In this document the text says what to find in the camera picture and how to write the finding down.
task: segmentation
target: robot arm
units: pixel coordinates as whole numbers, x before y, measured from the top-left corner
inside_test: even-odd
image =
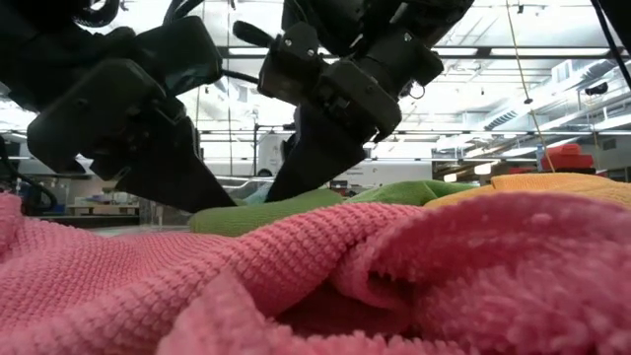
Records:
[[[237,36],[269,47],[258,90],[298,106],[300,139],[268,200],[322,186],[365,158],[364,143],[390,135],[401,121],[399,95],[442,72],[430,47],[472,1],[293,0],[277,38],[237,25]],[[201,20],[177,19],[201,1],[175,0],[165,24],[141,35],[79,28],[103,26],[119,6],[105,0],[95,12],[93,2],[0,0],[0,82],[10,99],[39,112],[31,152],[61,174],[82,173],[81,154],[119,190],[188,212],[233,205],[200,160],[195,128],[175,98],[224,74]],[[320,44],[340,60],[326,63]]]
[[[35,2],[0,0],[0,82],[39,112],[28,130],[33,155],[59,174],[80,174],[81,154],[117,189],[188,212],[233,205],[200,160],[196,130],[175,98],[222,76],[201,20],[92,35],[76,22],[102,26],[117,1],[100,15],[83,10],[90,1]]]

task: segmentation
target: green towel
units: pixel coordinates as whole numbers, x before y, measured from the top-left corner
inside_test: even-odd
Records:
[[[362,192],[345,200],[344,203],[381,202],[423,206],[433,199],[474,187],[464,183],[448,183],[437,180],[404,181]]]
[[[433,199],[470,188],[473,186],[434,180],[397,182],[365,191],[345,201],[336,192],[318,189],[280,202],[201,211],[190,219],[189,225],[191,232],[194,233],[239,237],[285,217],[342,202],[381,202],[422,206]]]
[[[240,237],[285,217],[341,202],[342,196],[339,193],[317,189],[279,202],[200,211],[193,215],[188,224],[190,231],[194,233]]]

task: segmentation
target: red object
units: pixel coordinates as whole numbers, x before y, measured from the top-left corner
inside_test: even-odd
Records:
[[[509,168],[509,175],[526,174],[533,172],[535,168]]]
[[[19,211],[0,195],[3,355],[631,353],[631,214],[611,204],[342,204],[238,239]]]
[[[559,147],[548,148],[548,155],[554,169],[589,169],[594,166],[594,158],[589,154],[581,154],[578,144],[564,144]],[[551,171],[550,162],[544,156],[541,165],[545,171]]]

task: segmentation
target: pink textured towel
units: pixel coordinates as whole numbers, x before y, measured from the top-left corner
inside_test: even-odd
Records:
[[[0,216],[0,354],[631,353],[631,215],[587,199],[347,204],[236,240]]]

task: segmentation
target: orange towel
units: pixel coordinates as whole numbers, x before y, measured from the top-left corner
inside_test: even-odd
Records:
[[[571,193],[631,209],[631,184],[606,177],[562,173],[492,177],[490,185],[447,195],[430,201],[425,206],[432,208],[452,205],[471,197],[514,191]]]

